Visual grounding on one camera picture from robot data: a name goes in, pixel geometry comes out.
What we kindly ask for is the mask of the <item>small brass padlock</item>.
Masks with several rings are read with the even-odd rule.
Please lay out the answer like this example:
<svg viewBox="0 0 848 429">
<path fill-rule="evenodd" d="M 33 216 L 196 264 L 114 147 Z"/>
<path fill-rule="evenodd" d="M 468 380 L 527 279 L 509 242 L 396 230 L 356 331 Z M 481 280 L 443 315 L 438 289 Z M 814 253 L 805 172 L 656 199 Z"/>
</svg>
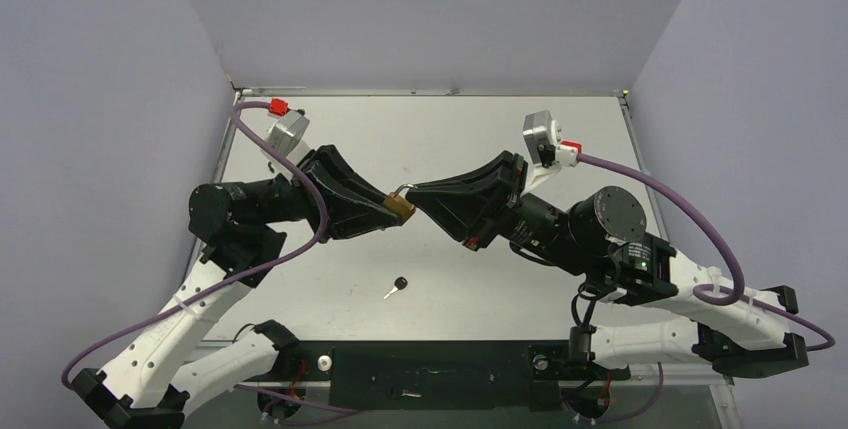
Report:
<svg viewBox="0 0 848 429">
<path fill-rule="evenodd" d="M 383 207 L 398 216 L 399 226 L 403 226 L 416 212 L 416 207 L 402 196 L 404 190 L 414 188 L 414 184 L 402 184 L 396 190 L 389 192 L 383 200 Z"/>
</svg>

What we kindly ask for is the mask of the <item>black-headed key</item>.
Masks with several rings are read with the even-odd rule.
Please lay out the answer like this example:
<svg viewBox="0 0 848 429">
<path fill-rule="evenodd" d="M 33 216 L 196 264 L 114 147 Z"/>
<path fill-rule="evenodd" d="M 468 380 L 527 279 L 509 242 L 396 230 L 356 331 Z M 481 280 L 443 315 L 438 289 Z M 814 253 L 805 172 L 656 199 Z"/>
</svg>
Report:
<svg viewBox="0 0 848 429">
<path fill-rule="evenodd" d="M 384 300 L 388 299 L 393 294 L 395 294 L 395 293 L 397 293 L 401 290 L 404 290 L 407 286 L 408 286 L 408 280 L 405 277 L 403 277 L 403 276 L 397 277 L 394 280 L 391 289 L 383 296 L 383 299 Z"/>
</svg>

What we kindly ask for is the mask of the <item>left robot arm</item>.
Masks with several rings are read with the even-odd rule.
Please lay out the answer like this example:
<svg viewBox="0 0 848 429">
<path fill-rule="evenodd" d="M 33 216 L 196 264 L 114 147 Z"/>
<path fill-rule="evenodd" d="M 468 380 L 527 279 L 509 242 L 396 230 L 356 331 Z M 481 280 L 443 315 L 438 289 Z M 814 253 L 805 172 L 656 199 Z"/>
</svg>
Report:
<svg viewBox="0 0 848 429">
<path fill-rule="evenodd" d="M 394 194 L 358 176 L 332 145 L 306 154 L 291 175 L 198 186 L 189 229 L 199 258 L 155 322 L 99 369 L 84 369 L 72 390 L 110 428 L 178 428 L 221 393 L 264 374 L 291 376 L 297 338 L 268 320 L 243 339 L 198 360 L 191 353 L 211 328 L 264 279 L 282 253 L 282 222 L 307 222 L 315 242 L 404 224 Z"/>
</svg>

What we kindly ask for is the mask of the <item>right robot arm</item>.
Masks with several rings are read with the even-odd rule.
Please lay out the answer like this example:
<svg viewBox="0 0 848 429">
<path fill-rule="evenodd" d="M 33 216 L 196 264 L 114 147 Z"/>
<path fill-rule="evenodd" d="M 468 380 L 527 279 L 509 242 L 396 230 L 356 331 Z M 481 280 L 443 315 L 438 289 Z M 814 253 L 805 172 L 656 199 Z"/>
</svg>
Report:
<svg viewBox="0 0 848 429">
<path fill-rule="evenodd" d="M 701 266 L 646 229 L 646 215 L 627 190 L 606 186 L 562 210 L 535 191 L 577 162 L 575 147 L 541 145 L 530 161 L 505 152 L 469 173 L 419 183 L 409 202 L 452 239 L 478 251 L 503 238 L 543 264 L 581 278 L 577 295 L 601 303 L 666 311 L 660 323 L 604 327 L 577 317 L 564 366 L 578 376 L 633 364 L 705 364 L 736 378 L 761 379 L 807 366 L 803 338 L 787 317 L 786 289 L 744 290 L 717 306 L 700 299 L 704 285 L 730 295 L 729 279 Z"/>
</svg>

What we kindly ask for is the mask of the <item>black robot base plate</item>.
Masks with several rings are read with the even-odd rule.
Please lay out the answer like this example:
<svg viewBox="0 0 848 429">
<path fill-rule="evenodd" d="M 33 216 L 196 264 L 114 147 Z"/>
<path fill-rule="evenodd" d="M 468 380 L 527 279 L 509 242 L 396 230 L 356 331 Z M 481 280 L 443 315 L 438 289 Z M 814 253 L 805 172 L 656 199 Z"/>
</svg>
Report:
<svg viewBox="0 0 848 429">
<path fill-rule="evenodd" d="M 302 341 L 256 381 L 329 385 L 329 402 L 358 410 L 556 410 L 591 380 L 626 381 L 627 369 L 570 365 L 565 340 Z M 390 387 L 422 394 L 389 397 Z"/>
</svg>

